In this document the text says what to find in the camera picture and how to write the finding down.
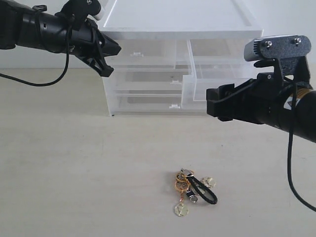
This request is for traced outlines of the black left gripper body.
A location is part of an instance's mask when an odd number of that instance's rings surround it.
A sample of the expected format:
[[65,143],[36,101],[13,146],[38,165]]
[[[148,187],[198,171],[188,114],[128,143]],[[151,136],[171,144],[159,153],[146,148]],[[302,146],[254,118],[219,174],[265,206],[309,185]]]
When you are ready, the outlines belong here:
[[56,18],[55,52],[75,56],[87,65],[102,65],[105,63],[105,36],[98,30],[93,20],[87,19],[74,29],[73,23],[62,17]]

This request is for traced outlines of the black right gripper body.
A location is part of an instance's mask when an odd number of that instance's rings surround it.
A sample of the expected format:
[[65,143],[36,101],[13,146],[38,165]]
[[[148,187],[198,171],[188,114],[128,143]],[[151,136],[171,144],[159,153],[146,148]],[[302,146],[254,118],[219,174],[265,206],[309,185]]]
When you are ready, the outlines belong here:
[[224,122],[240,120],[276,125],[281,98],[292,91],[290,79],[280,79],[274,73],[259,73],[257,78],[238,86],[231,83],[207,89],[207,114]]

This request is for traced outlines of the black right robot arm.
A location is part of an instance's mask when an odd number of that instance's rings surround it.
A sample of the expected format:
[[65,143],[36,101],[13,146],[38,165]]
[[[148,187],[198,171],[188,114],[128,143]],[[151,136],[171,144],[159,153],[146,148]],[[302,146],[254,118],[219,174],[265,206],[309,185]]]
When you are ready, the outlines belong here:
[[316,140],[316,91],[307,82],[278,80],[273,73],[235,86],[206,90],[207,114],[220,121],[266,124],[296,136]]

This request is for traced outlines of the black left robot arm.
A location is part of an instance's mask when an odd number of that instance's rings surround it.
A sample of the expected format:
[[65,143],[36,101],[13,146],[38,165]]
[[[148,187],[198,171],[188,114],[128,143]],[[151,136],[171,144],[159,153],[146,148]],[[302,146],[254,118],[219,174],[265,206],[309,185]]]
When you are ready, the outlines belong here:
[[98,29],[103,8],[97,0],[69,0],[55,14],[46,5],[29,7],[14,0],[0,2],[0,48],[16,46],[77,57],[100,76],[113,68],[105,58],[117,56],[121,46]]

